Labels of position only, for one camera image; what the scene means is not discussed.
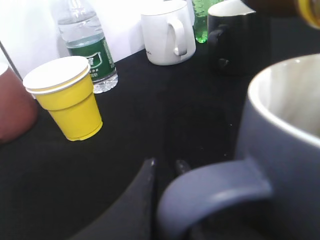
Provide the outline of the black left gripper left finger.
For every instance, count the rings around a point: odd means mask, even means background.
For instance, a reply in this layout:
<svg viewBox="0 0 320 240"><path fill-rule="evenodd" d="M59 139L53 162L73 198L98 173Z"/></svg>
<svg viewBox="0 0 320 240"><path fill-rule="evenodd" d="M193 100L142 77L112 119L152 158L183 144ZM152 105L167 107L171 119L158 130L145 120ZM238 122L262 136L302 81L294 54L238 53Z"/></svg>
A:
<svg viewBox="0 0 320 240"><path fill-rule="evenodd" d="M152 236L156 159L146 159L124 193L72 240L149 240Z"/></svg>

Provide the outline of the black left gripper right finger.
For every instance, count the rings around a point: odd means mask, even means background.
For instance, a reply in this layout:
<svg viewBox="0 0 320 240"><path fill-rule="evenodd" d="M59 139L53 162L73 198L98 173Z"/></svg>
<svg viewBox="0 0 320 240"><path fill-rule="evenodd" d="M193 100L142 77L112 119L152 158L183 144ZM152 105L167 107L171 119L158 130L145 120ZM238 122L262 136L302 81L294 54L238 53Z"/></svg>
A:
<svg viewBox="0 0 320 240"><path fill-rule="evenodd" d="M183 175L191 170L192 168L185 160L177 159L175 161L175 172L177 176Z"/></svg>

